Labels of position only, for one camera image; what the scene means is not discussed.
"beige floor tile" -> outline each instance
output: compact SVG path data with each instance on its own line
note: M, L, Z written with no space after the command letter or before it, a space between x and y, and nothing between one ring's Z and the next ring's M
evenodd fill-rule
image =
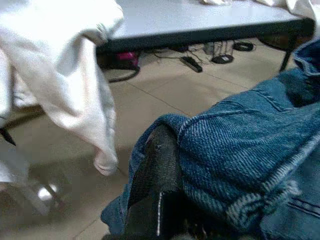
M84 176L78 184L81 192L73 192L71 202L64 210L55 212L50 219L38 224L19 226L0 233L0 239L10 240L69 240L79 236L94 221L102 209L119 194L128 179L119 172L105 177L97 173Z
M158 59L149 54L141 59L140 73L128 82L150 92L189 70L187 66L177 64L170 59Z
M203 71L211 76L250 89L278 74L278 67L271 62L235 55L232 63L208 65L203 68Z
M139 88L127 83L126 81L114 82L109 84L116 110L145 94Z
M88 226L83 232L76 236L75 240L101 240L106 234L109 234L107 225L100 219L95 220L90 226Z
M45 114L8 131L33 164L46 165L94 155L90 144L56 126Z
M188 72L151 92L153 96L194 116L246 88L205 73Z
M163 114L183 113L143 91L141 91L140 97L132 101L120 102L121 99L124 98L119 95L119 102L116 105L115 142L119 168L127 173L132 148L143 132Z
M37 105L32 107L26 107L22 109L16 109L12 111L8 121L6 122L7 127L14 127L19 125L20 123L23 123L29 119L36 118L39 115L43 115L44 111L43 109Z
M251 38L250 41L256 44L254 51L246 52L246 51L235 50L234 55L257 60L260 62L264 62L266 64L273 64L277 66L277 70L280 69L286 54L284 51L280 51L280 50L276 50L274 48L268 47L263 43L261 43L256 38ZM295 66L296 65L291 57L287 65L287 69L293 68Z
M125 69L108 69L103 71L104 78L107 81L116 81L119 79L127 78L127 77L130 77L133 73L134 73L133 70L125 70Z

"gray tabletop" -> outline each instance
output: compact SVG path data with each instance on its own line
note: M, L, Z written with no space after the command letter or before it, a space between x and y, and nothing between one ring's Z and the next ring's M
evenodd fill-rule
M252 0L203 5L198 0L117 0L124 23L102 49L121 52L267 34L311 34L313 21Z

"jeans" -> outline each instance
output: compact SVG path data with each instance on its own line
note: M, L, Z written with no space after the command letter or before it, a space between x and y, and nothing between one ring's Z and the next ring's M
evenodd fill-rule
M303 186L293 176L320 143L319 53L320 40L309 42L294 53L297 68L195 117L157 119L134 146L123 194L102 212L110 232L124 230L133 176L149 135L161 124L177 135L186 196L237 231L267 224L266 216L297 199Z
M292 174L300 194L265 215L260 223L267 240L316 240L320 238L320 145Z

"white fabric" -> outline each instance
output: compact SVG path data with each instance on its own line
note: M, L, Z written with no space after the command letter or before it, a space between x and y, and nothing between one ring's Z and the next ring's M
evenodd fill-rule
M12 77L25 83L15 87L14 102L38 102L55 124L94 145L94 165L104 175L118 164L116 114L96 45L105 43L122 19L114 0L0 1L0 95L8 96L0 98L0 106L10 102ZM15 73L8 74L10 69ZM8 109L0 109L0 116L6 118Z
M199 0L199 2L206 5L229 5L232 0Z
M320 0L256 0L271 7L287 6L290 13L313 19L314 38L320 36Z

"black device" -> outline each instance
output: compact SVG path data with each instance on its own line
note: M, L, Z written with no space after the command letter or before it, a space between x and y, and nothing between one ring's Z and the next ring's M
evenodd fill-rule
M250 42L235 42L232 48L241 52L250 52L254 49L254 45Z
M191 68L196 73L202 72L202 67L190 56L182 56L180 57L180 61Z
M219 44L215 45L215 48L217 48L217 50L213 51L213 57L211 59L211 62L215 64L229 64L234 60L234 57L233 57L234 49L232 47L228 49L227 41L225 42L222 41L220 45Z
M228 63L231 63L233 60L234 60L234 57L232 55L224 54L224 55L214 56L211 59L211 62L216 64L228 64Z

